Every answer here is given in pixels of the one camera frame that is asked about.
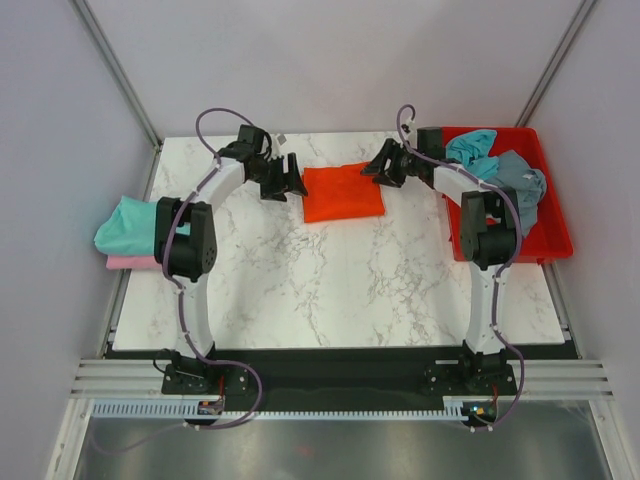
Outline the orange t shirt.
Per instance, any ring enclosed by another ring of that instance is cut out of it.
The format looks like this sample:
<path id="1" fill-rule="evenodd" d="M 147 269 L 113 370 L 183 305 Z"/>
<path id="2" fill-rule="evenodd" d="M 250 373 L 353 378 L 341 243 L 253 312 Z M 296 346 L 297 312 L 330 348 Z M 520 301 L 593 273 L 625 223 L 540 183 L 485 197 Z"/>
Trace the orange t shirt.
<path id="1" fill-rule="evenodd" d="M 305 168 L 302 180 L 305 223 L 383 216 L 380 187 L 361 174 L 366 163 Z"/>

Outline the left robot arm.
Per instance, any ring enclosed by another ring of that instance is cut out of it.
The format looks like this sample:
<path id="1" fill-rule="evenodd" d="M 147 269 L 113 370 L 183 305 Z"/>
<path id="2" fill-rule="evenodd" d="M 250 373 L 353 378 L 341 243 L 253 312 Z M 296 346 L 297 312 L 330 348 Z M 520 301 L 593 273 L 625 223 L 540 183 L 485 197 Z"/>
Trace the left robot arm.
<path id="1" fill-rule="evenodd" d="M 209 171 L 185 199 L 157 201 L 154 258 L 177 289 L 181 335 L 165 369 L 166 391 L 211 392 L 229 366 L 215 358 L 208 315 L 208 279 L 218 255 L 215 211 L 247 182 L 260 187 L 263 200 L 308 196 L 296 155 L 279 146 L 266 130 L 243 124 L 234 141 L 213 152 Z"/>

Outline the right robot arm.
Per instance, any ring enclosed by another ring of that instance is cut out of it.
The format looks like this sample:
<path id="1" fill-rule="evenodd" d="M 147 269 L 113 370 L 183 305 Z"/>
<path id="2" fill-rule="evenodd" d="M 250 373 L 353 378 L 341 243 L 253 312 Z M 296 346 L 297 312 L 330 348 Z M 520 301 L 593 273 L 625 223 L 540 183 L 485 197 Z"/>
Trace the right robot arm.
<path id="1" fill-rule="evenodd" d="M 471 275 L 469 325 L 458 361 L 429 368 L 429 383 L 473 394 L 514 394 L 508 363 L 513 349 L 501 333 L 501 309 L 508 270 L 523 240 L 516 193 L 478 179 L 460 164 L 430 158 L 406 138 L 385 139 L 361 174 L 394 188 L 415 177 L 460 210 L 459 243 Z"/>

